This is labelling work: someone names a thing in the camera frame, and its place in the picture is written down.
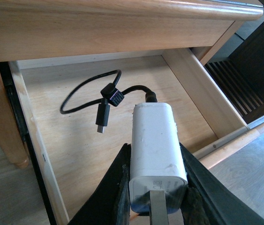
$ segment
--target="floor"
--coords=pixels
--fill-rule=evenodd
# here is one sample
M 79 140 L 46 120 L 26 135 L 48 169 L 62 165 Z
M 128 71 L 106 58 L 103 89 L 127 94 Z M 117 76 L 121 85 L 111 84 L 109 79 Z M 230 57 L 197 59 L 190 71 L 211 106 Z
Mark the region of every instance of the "floor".
M 257 22 L 245 22 L 211 61 L 228 57 L 262 21 L 264 16 Z M 212 173 L 264 218 L 264 135 L 214 167 Z M 0 225 L 9 224 L 48 225 L 49 220 L 31 164 L 16 169 L 0 149 Z
M 19 170 L 0 149 L 0 225 L 48 225 L 32 165 Z

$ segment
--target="power adapter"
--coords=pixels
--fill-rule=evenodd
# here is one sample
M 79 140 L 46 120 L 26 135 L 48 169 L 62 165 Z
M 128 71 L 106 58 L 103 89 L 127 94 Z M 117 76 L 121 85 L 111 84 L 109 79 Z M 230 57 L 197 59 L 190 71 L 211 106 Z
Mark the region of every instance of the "power adapter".
M 135 106 L 131 148 L 131 209 L 150 212 L 153 191 L 163 191 L 167 213 L 176 212 L 188 182 L 170 105 Z

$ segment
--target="desk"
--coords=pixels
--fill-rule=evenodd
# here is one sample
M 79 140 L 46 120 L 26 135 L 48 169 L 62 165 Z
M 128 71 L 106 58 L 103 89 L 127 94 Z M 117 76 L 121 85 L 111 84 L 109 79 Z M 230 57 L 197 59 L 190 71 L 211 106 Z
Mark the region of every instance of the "desk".
M 262 15 L 258 1 L 246 3 L 0 0 L 0 61 L 188 47 L 206 60 L 243 21 Z M 11 163 L 27 165 L 1 76 L 0 147 Z

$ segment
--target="metal prong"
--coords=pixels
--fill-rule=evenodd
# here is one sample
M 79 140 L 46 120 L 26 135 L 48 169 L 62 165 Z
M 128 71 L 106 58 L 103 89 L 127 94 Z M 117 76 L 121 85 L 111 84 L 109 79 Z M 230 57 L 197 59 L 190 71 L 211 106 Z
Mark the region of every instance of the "metal prong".
M 150 191 L 150 225 L 169 225 L 164 191 Z
M 99 132 L 99 133 L 104 133 L 104 126 L 98 126 L 98 129 L 97 129 L 97 132 Z

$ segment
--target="drawer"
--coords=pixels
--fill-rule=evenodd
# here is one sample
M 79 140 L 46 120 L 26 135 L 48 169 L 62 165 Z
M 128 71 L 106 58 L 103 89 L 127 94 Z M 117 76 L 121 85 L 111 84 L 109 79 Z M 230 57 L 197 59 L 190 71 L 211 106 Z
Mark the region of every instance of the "drawer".
M 82 81 L 121 69 L 119 90 L 137 84 L 149 87 L 159 102 L 172 106 L 179 140 L 192 153 L 211 151 L 248 129 L 189 49 L 55 58 L 29 65 L 13 61 L 10 67 L 58 224 L 67 224 L 122 145 L 131 143 L 133 108 L 145 101 L 141 91 L 126 95 L 118 107 L 111 107 L 108 126 L 100 134 L 95 125 L 97 105 L 59 113 L 65 97 Z M 83 86 L 66 109 L 101 98 L 100 90 L 113 79 L 108 76 Z

